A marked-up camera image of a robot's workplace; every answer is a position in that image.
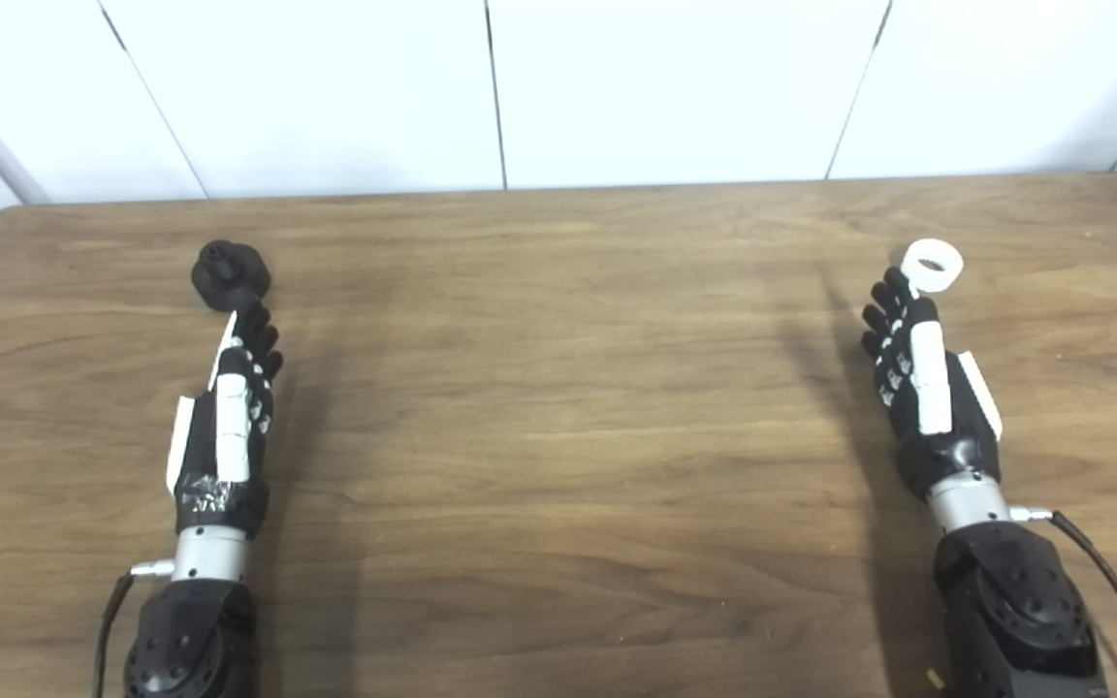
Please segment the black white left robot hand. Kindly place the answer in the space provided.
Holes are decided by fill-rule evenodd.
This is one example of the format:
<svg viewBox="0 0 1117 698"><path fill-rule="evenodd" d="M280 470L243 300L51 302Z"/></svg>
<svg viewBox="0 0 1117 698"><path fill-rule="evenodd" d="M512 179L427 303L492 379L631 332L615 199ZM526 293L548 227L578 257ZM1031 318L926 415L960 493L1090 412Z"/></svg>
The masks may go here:
<svg viewBox="0 0 1117 698"><path fill-rule="evenodd" d="M273 381L283 366L271 310L232 312L206 391L181 396L168 453L175 530L225 526L256 538L268 513L265 453L274 421Z"/></svg>

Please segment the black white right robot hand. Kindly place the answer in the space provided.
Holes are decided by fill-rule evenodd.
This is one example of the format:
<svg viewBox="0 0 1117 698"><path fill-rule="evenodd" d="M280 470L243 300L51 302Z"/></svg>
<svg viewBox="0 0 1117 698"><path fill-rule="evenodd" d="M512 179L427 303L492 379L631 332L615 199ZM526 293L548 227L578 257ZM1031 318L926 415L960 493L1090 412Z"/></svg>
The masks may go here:
<svg viewBox="0 0 1117 698"><path fill-rule="evenodd" d="M918 498L954 474L1001 478L999 419L970 353L945 346L935 302L887 267L866 304L865 353L897 440L897 472Z"/></svg>

